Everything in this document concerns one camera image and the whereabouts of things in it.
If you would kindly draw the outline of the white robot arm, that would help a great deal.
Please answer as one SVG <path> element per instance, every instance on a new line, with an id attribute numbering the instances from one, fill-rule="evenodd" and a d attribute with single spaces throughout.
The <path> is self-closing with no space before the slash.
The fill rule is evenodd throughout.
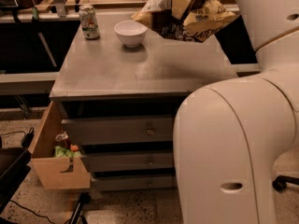
<path id="1" fill-rule="evenodd" d="M 236 0 L 260 72 L 180 106 L 174 160 L 184 224 L 277 224 L 276 159 L 299 143 L 299 0 Z"/>

